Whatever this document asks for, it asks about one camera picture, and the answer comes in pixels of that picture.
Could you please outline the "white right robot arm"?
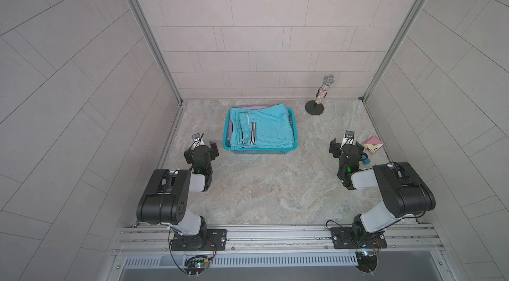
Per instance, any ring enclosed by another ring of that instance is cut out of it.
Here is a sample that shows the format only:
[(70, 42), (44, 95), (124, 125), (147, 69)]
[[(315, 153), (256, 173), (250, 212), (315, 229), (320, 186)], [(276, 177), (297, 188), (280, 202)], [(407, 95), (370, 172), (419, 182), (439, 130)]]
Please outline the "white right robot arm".
[(436, 199), (417, 172), (407, 162), (389, 162), (361, 170), (364, 147), (351, 138), (330, 142), (329, 152), (338, 159), (337, 177), (348, 190), (378, 188), (382, 201), (355, 217), (352, 239), (359, 242), (403, 218), (422, 217), (436, 207)]

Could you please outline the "teal pants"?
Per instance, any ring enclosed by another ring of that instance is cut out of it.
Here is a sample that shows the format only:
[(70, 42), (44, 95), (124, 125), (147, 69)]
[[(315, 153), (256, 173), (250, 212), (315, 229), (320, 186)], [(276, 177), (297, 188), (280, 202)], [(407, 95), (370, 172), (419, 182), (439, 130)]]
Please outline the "teal pants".
[(285, 104), (262, 110), (229, 110), (230, 147), (240, 149), (291, 149), (295, 136)]

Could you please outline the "purple pants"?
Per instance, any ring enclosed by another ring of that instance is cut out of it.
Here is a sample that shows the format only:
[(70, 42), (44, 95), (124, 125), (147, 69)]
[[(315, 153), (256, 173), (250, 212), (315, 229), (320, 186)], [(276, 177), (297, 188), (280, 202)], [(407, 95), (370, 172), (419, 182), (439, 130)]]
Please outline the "purple pants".
[(240, 109), (243, 109), (243, 110), (262, 110), (262, 109), (265, 109), (265, 108), (269, 108), (268, 106), (245, 106), (245, 107), (242, 107)]

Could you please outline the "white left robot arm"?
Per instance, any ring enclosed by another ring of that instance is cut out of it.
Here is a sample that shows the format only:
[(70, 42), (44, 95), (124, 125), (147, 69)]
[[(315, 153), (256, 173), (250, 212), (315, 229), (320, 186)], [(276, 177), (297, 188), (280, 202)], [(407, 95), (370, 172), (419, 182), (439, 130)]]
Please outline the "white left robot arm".
[(185, 250), (206, 245), (205, 219), (188, 209), (191, 192), (206, 192), (212, 184), (212, 161), (220, 156), (217, 144), (201, 139), (184, 151), (189, 169), (156, 169), (137, 205), (137, 220), (165, 225), (175, 232), (174, 242)]

